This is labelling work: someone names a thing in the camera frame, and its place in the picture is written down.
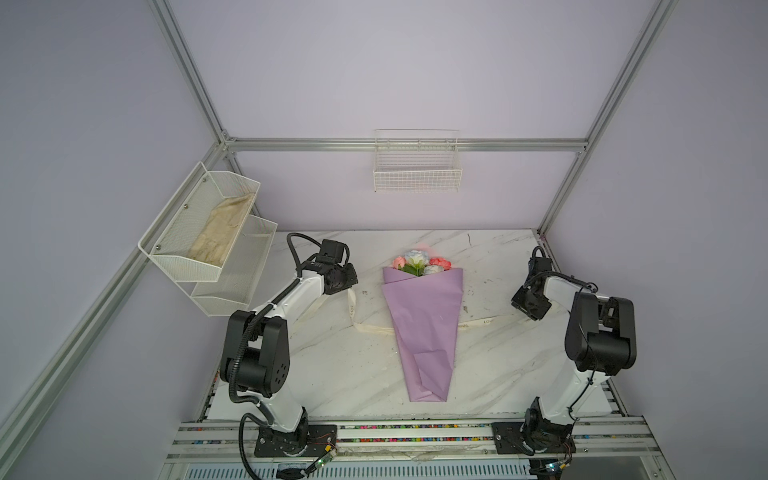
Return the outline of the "light pink fake rose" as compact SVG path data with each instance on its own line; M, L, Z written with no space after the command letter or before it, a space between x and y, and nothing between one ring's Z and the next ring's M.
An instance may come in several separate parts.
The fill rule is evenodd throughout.
M392 267L397 270L402 270L406 265L406 259L403 256L398 256L393 260Z

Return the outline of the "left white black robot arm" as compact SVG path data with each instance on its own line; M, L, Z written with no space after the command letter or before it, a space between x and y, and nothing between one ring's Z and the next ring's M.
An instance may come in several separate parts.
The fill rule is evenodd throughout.
M351 289L358 276L347 244L320 241L298 232L286 236L294 276L279 293L253 310L228 319L219 375L235 405L247 405L256 419L280 433L294 433L306 413L288 392L289 324L317 301Z

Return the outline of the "white blue fake rose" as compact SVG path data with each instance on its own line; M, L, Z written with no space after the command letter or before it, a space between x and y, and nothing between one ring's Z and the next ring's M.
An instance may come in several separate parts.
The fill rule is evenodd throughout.
M414 275L422 276L425 268L429 265L430 257L425 251L411 250L404 255L405 264L402 270Z

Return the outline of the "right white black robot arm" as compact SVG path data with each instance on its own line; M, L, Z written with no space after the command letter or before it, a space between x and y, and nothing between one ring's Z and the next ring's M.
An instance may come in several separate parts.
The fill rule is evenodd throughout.
M537 246L511 305L534 321L543 320L555 305L568 314L567 361L551 387L528 408L523 428L530 436L565 436L597 387L635 364L634 304L603 296L597 284L556 271L553 260Z

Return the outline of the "red pink fake rose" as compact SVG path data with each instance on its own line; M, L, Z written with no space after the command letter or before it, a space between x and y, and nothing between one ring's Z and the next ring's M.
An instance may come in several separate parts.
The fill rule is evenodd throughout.
M429 266L430 267L439 267L443 271L447 271L447 270L450 270L452 268L452 263L449 260L447 260L447 259L445 259L443 257L432 257L429 260Z

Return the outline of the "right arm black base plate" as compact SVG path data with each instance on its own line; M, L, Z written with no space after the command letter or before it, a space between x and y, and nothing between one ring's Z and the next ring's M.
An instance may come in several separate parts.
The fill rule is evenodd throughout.
M573 453L573 425L560 425L543 420L535 426L525 422L494 422L492 437L498 454Z

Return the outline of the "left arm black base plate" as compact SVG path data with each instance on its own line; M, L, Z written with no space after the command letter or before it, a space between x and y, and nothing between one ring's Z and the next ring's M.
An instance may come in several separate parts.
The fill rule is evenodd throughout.
M253 454L257 458L320 457L336 444L337 434L333 424L301 424L291 433L261 427Z

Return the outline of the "pink purple wrapping paper sheet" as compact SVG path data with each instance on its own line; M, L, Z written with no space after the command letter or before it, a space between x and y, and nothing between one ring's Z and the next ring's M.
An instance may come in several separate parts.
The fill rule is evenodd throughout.
M455 367L464 270L415 276L383 270L382 292L396 336L409 400L448 400Z

